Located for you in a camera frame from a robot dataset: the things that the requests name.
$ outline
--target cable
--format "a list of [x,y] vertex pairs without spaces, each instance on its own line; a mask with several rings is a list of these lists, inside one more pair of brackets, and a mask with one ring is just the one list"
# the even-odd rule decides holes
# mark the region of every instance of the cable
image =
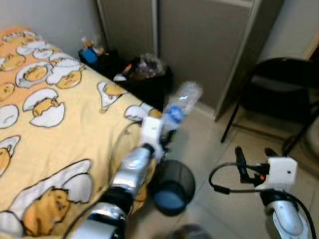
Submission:
[[142,125],[142,121],[134,121],[134,122],[131,122],[129,123],[127,126],[124,127],[124,129],[122,130],[122,132],[119,134],[118,138],[116,139],[115,143],[114,143],[114,146],[112,148],[112,153],[111,153],[111,162],[112,160],[115,158],[114,156],[114,152],[116,151],[117,147],[119,146],[120,144],[120,140],[122,139],[123,135],[126,133],[127,129],[134,125],[134,124],[139,124],[140,126]]
[[285,191],[278,191],[278,190],[275,190],[275,189],[244,189],[244,190],[237,190],[237,189],[230,189],[230,188],[226,188],[226,187],[223,187],[223,186],[220,186],[220,185],[216,185],[216,184],[213,184],[212,182],[212,178],[214,176],[214,174],[221,168],[223,167],[229,167],[229,166],[245,166],[249,169],[253,169],[254,166],[250,166],[250,165],[246,165],[246,164],[240,164],[240,163],[235,163],[235,162],[226,162],[226,163],[222,163],[220,165],[218,165],[216,168],[214,168],[211,173],[209,174],[209,184],[210,186],[214,189],[214,191],[217,191],[217,192],[220,192],[220,193],[224,193],[224,194],[230,194],[230,193],[263,193],[263,192],[271,192],[271,193],[277,193],[277,194],[281,194],[281,195],[284,195],[288,198],[290,198],[291,200],[295,201],[296,203],[298,203],[301,208],[303,209],[306,217],[307,217],[307,220],[308,220],[308,223],[309,223],[309,226],[310,226],[310,230],[311,230],[311,234],[312,234],[312,237],[313,239],[317,239],[317,236],[316,236],[316,230],[315,230],[315,226],[314,226],[314,222],[311,218],[311,215],[307,209],[307,207],[302,203],[302,201],[300,201],[297,197],[295,197],[294,195],[290,194],[290,193],[287,193]]

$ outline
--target chair seat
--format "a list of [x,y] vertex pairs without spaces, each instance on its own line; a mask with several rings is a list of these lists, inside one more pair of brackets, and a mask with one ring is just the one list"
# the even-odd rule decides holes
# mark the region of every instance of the chair seat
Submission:
[[248,111],[297,123],[305,123],[311,115],[309,94],[303,88],[281,92],[251,83],[243,92],[241,105]]

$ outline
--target clutter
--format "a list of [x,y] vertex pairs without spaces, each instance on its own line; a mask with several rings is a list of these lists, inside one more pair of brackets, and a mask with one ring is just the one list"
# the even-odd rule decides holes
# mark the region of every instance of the clutter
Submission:
[[151,54],[140,56],[140,62],[132,76],[135,80],[143,80],[155,76],[163,76],[166,72],[166,65],[160,59]]
[[165,75],[167,67],[157,57],[144,54],[129,63],[124,71],[117,74],[113,81],[144,80]]
[[84,49],[79,51],[79,56],[81,61],[85,64],[94,65],[97,63],[100,56],[106,54],[103,47],[94,47],[94,42],[92,40],[88,40],[86,37],[83,37],[81,41],[84,45]]
[[120,74],[116,74],[113,81],[126,81],[127,80],[127,76],[130,72],[130,70],[132,69],[132,64],[127,65],[127,67],[125,67],[124,71]]

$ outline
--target white wall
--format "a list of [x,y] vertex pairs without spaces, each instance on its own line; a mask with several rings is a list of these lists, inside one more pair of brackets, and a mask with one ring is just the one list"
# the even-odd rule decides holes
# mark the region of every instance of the white wall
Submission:
[[286,0],[260,59],[306,58],[319,33],[319,0]]
[[0,29],[23,24],[77,56],[81,38],[102,35],[95,0],[0,0]]

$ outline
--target black mesh container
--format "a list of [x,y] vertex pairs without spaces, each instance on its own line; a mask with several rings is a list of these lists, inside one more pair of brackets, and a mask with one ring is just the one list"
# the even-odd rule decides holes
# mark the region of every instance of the black mesh container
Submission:
[[167,216],[176,216],[186,209],[195,194],[191,170],[176,160],[164,160],[158,166],[149,192],[156,208]]

